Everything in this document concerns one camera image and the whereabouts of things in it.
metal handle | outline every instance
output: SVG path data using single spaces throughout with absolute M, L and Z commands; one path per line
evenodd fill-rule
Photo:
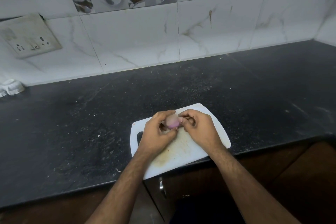
M 162 177 L 159 178 L 159 181 L 160 181 L 160 191 L 161 191 L 163 197 L 164 197 L 164 198 L 167 198 L 166 190 L 165 190 L 165 188 L 163 187 Z

cutting board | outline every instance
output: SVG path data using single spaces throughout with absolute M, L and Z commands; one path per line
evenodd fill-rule
M 197 103 L 177 109 L 176 114 L 179 114 L 187 109 L 198 110 L 210 115 L 222 143 L 226 148 L 231 147 L 231 142 L 223 126 L 207 108 L 205 108 L 202 104 Z M 132 156 L 138 148 L 137 135 L 139 132 L 143 132 L 146 122 L 150 119 L 151 117 L 133 122 L 132 124 L 130 137 Z M 145 180 L 153 176 L 160 175 L 164 172 L 181 167 L 206 156 L 208 156 L 208 154 L 191 139 L 190 135 L 184 131 L 184 128 L 179 128 L 177 137 L 153 160 L 143 179 Z

onion skin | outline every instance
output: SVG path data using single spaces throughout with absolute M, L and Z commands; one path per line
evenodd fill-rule
M 180 123 L 176 114 L 170 115 L 165 119 L 165 125 L 169 129 L 177 128 Z

switch plate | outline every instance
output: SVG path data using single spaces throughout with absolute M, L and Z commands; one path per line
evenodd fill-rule
M 62 49 L 39 14 L 1 22 L 0 35 L 14 50 L 17 59 Z

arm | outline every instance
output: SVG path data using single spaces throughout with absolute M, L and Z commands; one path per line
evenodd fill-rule
M 86 224 L 129 222 L 138 188 L 149 164 L 176 137 L 177 129 L 163 134 L 159 128 L 166 116 L 174 113 L 173 110 L 158 112 L 146 123 L 136 153 Z
M 179 114 L 179 121 L 219 168 L 246 224 L 300 224 L 259 182 L 228 152 L 218 136 L 211 116 L 195 110 Z M 194 119 L 191 125 L 187 119 Z

